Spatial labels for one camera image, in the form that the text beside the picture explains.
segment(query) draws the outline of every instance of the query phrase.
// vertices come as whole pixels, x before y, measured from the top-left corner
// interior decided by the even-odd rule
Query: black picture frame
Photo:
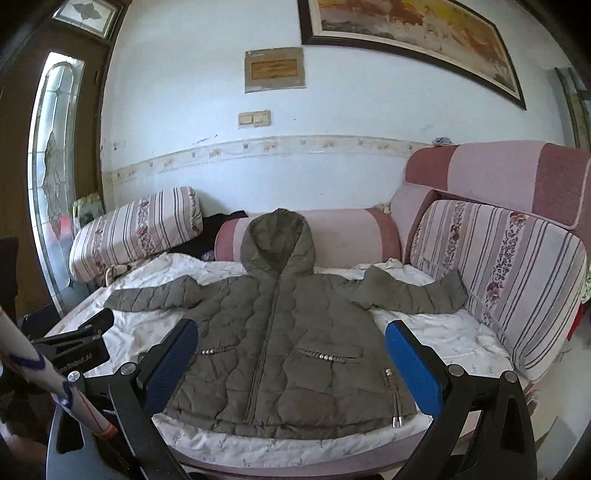
[[[412,50],[411,48],[405,48],[401,46],[395,46],[387,43],[382,43],[379,41],[372,41],[369,39],[370,35],[367,35],[367,40],[361,40],[359,38],[343,38],[343,37],[329,37],[323,35],[314,35],[312,29],[312,18],[310,12],[310,0],[298,0],[298,10],[300,13],[300,26],[301,26],[301,41],[302,45],[323,45],[323,46],[336,46],[336,47],[353,47],[353,48],[364,48],[366,50],[375,50],[381,51],[385,53],[394,53],[397,55],[402,55],[405,57],[409,57],[415,60],[424,61],[426,63],[430,63],[435,65],[439,68],[448,70],[450,72],[459,74],[463,77],[469,78],[484,87],[487,87],[490,90],[498,93],[499,95],[505,97],[506,99],[510,100],[517,106],[521,107],[523,110],[527,110],[525,105],[525,99],[523,95],[523,91],[521,89],[521,84],[519,83],[519,78],[517,77],[517,71],[515,70],[515,65],[513,64],[513,60],[511,59],[511,55],[509,54],[509,50],[505,45],[503,38],[499,30],[497,29],[496,25],[489,21],[487,18],[483,17],[478,12],[475,12],[471,8],[466,7],[465,5],[457,2],[456,0],[446,0],[457,7],[464,9],[468,13],[478,17],[480,20],[487,23],[491,26],[499,40],[500,45],[505,50],[506,57],[508,59],[509,66],[513,72],[513,77],[515,79],[515,85],[517,87],[517,95],[513,95],[503,88],[499,87],[498,85],[490,82],[486,78],[471,72],[468,69],[462,68],[458,65],[453,63],[449,63],[443,59],[433,57],[429,54],[422,53],[420,51]]]

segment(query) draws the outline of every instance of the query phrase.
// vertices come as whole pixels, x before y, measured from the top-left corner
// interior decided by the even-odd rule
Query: jacket
[[[416,412],[368,310],[455,312],[467,299],[459,273],[419,287],[376,267],[363,280],[315,274],[315,259],[304,217],[278,209],[248,227],[248,275],[111,294],[114,310],[181,308],[197,322],[199,345],[166,415],[239,436],[329,439]]]

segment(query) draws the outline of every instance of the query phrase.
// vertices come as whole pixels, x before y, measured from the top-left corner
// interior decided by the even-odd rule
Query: jacket's right sleeve
[[[150,312],[173,307],[192,309],[227,283],[227,280],[220,280],[201,286],[193,277],[184,275],[158,287],[115,290],[105,307],[120,312]]]
[[[341,292],[363,308],[378,307],[409,315],[454,313],[468,300],[458,270],[420,287],[397,280],[388,272],[371,266],[365,271],[363,280],[349,281],[342,286]]]

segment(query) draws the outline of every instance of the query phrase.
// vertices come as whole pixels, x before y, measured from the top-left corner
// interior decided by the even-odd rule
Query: red object
[[[573,337],[574,331],[579,326],[579,323],[581,323],[581,319],[583,318],[584,313],[585,313],[585,309],[583,307],[583,304],[581,304],[581,305],[579,305],[579,311],[577,312],[577,315],[575,315],[575,317],[574,317],[573,326],[570,328],[570,332],[567,336],[567,339],[569,339],[569,341]]]

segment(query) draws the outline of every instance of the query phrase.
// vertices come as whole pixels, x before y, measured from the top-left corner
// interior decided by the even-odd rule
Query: cardboard patch on wall
[[[305,88],[304,51],[299,47],[246,52],[245,92]]]

